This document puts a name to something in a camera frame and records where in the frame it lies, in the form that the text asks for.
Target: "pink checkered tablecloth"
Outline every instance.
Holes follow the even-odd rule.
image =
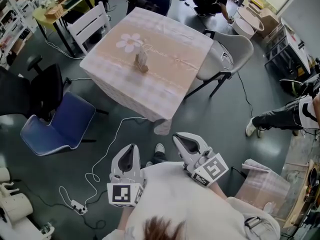
[[[212,44],[178,21],[136,7],[80,66],[110,98],[156,122],[156,134],[167,135]],[[141,46],[148,55],[147,73],[134,63]]]
[[[273,203],[272,214],[276,215],[285,201],[290,183],[252,159],[246,160],[242,168],[250,171],[235,197],[261,210],[267,203]]]

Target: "power strip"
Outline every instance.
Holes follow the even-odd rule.
[[[87,213],[88,209],[86,207],[84,207],[81,203],[78,203],[75,200],[71,201],[71,206],[74,210],[76,210],[77,212],[79,212],[80,215],[84,215]]]

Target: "brown hair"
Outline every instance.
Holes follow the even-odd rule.
[[[164,218],[152,217],[147,219],[143,228],[144,240],[181,240],[181,229],[184,222],[176,226],[172,235],[167,232],[170,224],[171,220],[166,222]]]

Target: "white shirt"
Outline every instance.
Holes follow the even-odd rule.
[[[183,235],[188,240],[246,240],[244,213],[250,218],[267,218],[274,225],[273,237],[262,239],[280,238],[280,227],[270,215],[233,197],[223,200],[187,176],[183,162],[164,162],[143,170],[147,184],[127,221],[126,231],[116,229],[103,240],[143,240],[143,226],[154,216],[171,220],[170,231],[185,222]]]
[[[303,111],[303,106],[306,107],[307,112]],[[313,119],[316,119],[316,113],[313,105],[313,99],[310,95],[307,95],[306,97],[300,99],[299,101],[299,118],[301,121],[301,126],[305,128],[306,130],[314,130],[314,129],[319,129],[319,124],[317,121],[314,121],[313,119],[310,118],[313,117]]]

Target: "concrete floor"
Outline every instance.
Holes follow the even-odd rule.
[[[127,10],[126,0],[110,0],[111,6],[116,6],[110,12],[111,25],[116,25]],[[236,5],[228,3],[228,10],[232,15]],[[168,16],[180,21],[196,30],[202,31],[203,24],[194,15],[191,8],[178,0],[172,1]],[[212,29],[224,33],[233,33],[222,15],[204,19],[204,24]],[[56,33],[52,33],[49,40],[65,50]],[[240,70],[248,100],[253,105],[253,115],[266,110],[276,109],[289,101],[284,94],[273,72],[264,67],[264,53],[258,43],[252,40],[254,54],[249,62]],[[24,49],[14,61],[10,71],[22,74],[28,79],[36,76],[34,71],[27,72],[26,61],[30,55],[41,54],[40,63],[45,68],[58,63],[62,77],[81,78],[86,74],[80,68],[79,60],[65,57],[44,42],[39,30],[26,43]],[[99,193],[106,189],[109,182],[111,161],[114,155],[124,146],[135,143],[140,150],[141,162],[144,164],[153,155],[155,145],[162,142],[170,161],[180,158],[172,142],[172,134],[176,132],[190,132],[202,136],[207,143],[219,152],[229,167],[241,167],[241,163],[252,158],[277,173],[281,173],[291,140],[291,132],[272,129],[264,133],[262,139],[256,135],[246,138],[245,127],[250,120],[250,109],[245,100],[239,77],[235,75],[227,80],[218,92],[209,99],[209,94],[215,88],[212,83],[183,102],[177,110],[167,136],[153,133],[153,125],[148,122],[124,122],[117,140],[110,148],[108,156],[95,168],[101,181],[94,183]],[[73,82],[69,90],[90,101],[99,109],[110,112],[109,116],[97,114],[94,116],[86,138],[97,139],[96,143],[83,143],[72,152],[60,153],[45,157],[34,155],[20,138],[20,130],[26,119],[21,115],[11,115],[10,122],[0,130],[0,166],[8,166],[14,179],[23,179],[28,186],[47,203],[62,203],[59,186],[64,186],[71,199],[83,203],[94,191],[85,180],[85,173],[90,172],[92,165],[102,157],[114,138],[121,119],[138,116],[135,112],[122,107],[107,97],[92,81]],[[243,180],[238,174],[229,171],[219,180],[221,188],[228,196],[234,196]],[[108,204],[107,194],[103,194],[99,202],[89,206],[85,215],[89,224],[94,225],[97,220],[106,220],[106,227],[93,232],[83,224],[83,218],[74,211],[61,206],[45,206],[38,197],[27,191],[22,184],[16,184],[26,193],[33,205],[33,218],[39,224],[51,222],[56,228],[56,240],[88,240],[97,234],[98,239],[110,233],[119,222],[121,209]]]

